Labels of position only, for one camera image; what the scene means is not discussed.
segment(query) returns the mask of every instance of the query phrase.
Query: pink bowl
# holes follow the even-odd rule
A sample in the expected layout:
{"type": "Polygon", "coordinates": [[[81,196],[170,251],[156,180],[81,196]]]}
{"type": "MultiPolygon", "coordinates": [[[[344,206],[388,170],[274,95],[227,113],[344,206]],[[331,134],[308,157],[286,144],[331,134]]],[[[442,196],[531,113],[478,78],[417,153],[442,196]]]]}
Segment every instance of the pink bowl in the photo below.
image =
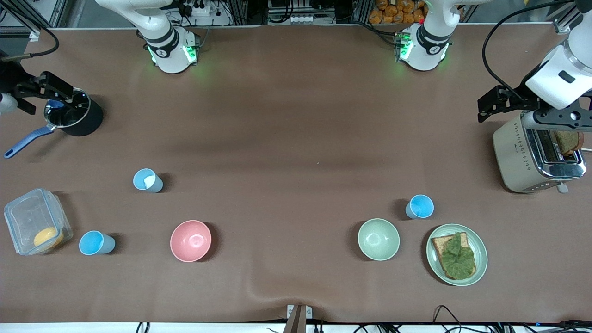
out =
{"type": "Polygon", "coordinates": [[[170,250],[183,262],[201,259],[212,245],[212,235],[203,222],[189,220],[181,223],[170,236],[170,250]]]}

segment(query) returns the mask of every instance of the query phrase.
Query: light blue plastic cup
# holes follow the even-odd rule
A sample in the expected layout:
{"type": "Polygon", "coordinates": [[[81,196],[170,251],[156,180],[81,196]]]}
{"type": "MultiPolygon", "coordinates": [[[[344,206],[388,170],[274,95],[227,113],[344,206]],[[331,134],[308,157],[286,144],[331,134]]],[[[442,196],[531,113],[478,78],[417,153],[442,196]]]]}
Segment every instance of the light blue plastic cup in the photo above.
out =
{"type": "Polygon", "coordinates": [[[100,231],[89,231],[80,238],[80,252],[84,255],[106,254],[115,248],[115,239],[100,231]]]}
{"type": "Polygon", "coordinates": [[[134,186],[140,191],[158,193],[162,190],[162,180],[151,169],[142,169],[134,175],[134,186]]]}
{"type": "Polygon", "coordinates": [[[418,194],[409,200],[405,213],[410,219],[427,219],[434,212],[434,202],[424,194],[418,194]]]}

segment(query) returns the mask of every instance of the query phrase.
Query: sandwich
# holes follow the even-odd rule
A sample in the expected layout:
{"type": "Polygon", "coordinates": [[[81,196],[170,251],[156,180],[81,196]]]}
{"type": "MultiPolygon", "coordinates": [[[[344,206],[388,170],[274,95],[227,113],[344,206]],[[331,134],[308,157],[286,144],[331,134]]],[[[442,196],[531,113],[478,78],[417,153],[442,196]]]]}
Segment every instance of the sandwich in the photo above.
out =
{"type": "Polygon", "coordinates": [[[465,232],[432,238],[432,244],[447,277],[464,280],[475,274],[475,254],[469,247],[465,232]]]}

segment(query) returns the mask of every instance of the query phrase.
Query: blue pan handle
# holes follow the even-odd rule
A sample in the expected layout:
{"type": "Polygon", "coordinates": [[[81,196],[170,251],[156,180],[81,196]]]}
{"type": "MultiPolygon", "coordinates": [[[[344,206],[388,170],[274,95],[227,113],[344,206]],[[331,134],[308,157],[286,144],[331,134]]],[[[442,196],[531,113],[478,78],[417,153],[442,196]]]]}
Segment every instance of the blue pan handle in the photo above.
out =
{"type": "Polygon", "coordinates": [[[35,140],[36,138],[44,136],[44,135],[52,134],[54,129],[56,129],[55,126],[47,125],[47,126],[43,126],[40,129],[34,130],[33,132],[29,133],[26,137],[24,137],[22,140],[17,142],[16,145],[12,146],[11,149],[8,149],[4,153],[4,158],[13,157],[19,151],[21,151],[23,148],[25,148],[29,143],[33,142],[33,140],[35,140]]]}

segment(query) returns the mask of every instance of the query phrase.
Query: clear plastic container lid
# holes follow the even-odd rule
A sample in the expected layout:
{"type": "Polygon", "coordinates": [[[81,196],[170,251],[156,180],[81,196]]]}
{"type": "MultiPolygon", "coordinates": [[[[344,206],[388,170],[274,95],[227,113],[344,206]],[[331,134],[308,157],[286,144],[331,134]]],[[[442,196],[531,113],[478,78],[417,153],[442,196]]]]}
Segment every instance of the clear plastic container lid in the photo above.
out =
{"type": "Polygon", "coordinates": [[[31,255],[72,238],[72,229],[59,199],[36,188],[4,207],[4,218],[17,253],[31,255]]]}

